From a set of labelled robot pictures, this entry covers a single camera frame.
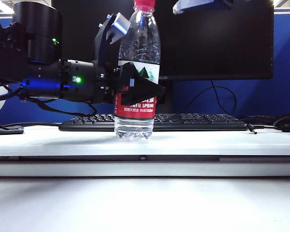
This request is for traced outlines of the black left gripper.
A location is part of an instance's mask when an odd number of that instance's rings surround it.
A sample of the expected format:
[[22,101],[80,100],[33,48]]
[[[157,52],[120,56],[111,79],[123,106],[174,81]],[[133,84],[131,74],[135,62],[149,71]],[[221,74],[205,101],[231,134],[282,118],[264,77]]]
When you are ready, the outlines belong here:
[[93,103],[113,103],[115,94],[122,105],[134,105],[162,96],[165,87],[158,84],[159,65],[126,62],[119,66],[95,66]]

